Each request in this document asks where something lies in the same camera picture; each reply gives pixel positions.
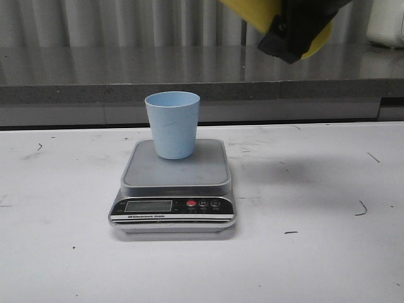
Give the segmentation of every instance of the digital kitchen scale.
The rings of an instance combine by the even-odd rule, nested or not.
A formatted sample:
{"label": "digital kitchen scale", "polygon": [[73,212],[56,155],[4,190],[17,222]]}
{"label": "digital kitchen scale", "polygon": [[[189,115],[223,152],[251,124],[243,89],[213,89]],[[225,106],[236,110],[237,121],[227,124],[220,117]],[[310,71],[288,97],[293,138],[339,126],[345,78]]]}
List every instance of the digital kitchen scale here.
{"label": "digital kitchen scale", "polygon": [[212,139],[180,160],[159,157],[152,140],[137,143],[109,213],[126,233],[219,232],[235,219],[224,143]]}

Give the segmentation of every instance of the light blue cup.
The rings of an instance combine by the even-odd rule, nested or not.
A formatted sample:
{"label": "light blue cup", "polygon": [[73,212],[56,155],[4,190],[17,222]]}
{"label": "light blue cup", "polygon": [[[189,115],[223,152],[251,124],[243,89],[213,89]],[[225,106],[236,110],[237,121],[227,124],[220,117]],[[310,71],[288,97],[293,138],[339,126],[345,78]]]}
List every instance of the light blue cup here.
{"label": "light blue cup", "polygon": [[186,158],[194,152],[200,97],[189,92],[162,92],[146,97],[147,116],[157,154]]}

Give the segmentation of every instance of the control panel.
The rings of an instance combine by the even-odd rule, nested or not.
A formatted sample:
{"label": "control panel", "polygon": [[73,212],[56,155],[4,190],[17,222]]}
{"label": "control panel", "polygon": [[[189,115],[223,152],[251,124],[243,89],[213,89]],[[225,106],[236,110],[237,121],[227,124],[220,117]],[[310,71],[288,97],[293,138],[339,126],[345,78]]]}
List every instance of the control panel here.
{"label": "control panel", "polygon": [[126,198],[110,213],[115,224],[224,223],[234,217],[232,203],[223,197]]}

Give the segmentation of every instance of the lcd display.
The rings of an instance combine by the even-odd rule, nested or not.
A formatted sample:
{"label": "lcd display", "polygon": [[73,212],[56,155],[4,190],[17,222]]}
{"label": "lcd display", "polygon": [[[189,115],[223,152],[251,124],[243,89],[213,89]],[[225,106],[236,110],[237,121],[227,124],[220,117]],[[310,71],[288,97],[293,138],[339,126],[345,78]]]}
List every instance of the lcd display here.
{"label": "lcd display", "polygon": [[129,201],[126,204],[125,212],[171,211],[171,205],[172,200]]}

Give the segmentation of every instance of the white table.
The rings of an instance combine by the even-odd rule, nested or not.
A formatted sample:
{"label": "white table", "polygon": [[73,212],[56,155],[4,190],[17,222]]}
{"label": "white table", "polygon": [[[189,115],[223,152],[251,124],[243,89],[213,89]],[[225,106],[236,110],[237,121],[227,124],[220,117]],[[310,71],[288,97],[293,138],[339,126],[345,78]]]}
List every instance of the white table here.
{"label": "white table", "polygon": [[149,129],[1,132],[0,302],[404,302],[404,123],[198,137],[226,144],[235,229],[136,237],[107,215]]}

